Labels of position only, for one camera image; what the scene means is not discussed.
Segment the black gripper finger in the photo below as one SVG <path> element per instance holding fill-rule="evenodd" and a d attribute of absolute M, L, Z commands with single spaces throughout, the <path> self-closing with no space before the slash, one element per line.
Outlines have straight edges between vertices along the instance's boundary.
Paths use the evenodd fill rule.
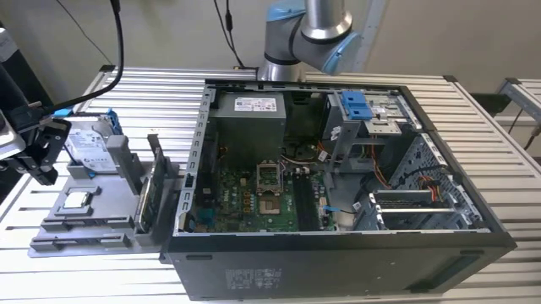
<path fill-rule="evenodd" d="M 22 174 L 30 174 L 45 186 L 53 186 L 59 173 L 54 168 L 59 157 L 58 150 L 27 148 L 19 153 L 2 153 L 2 161 L 6 166 L 14 168 Z"/>
<path fill-rule="evenodd" d="M 39 146 L 46 151 L 61 151 L 69 138 L 71 127 L 73 124 L 69 120 L 54 118 L 39 132 Z"/>

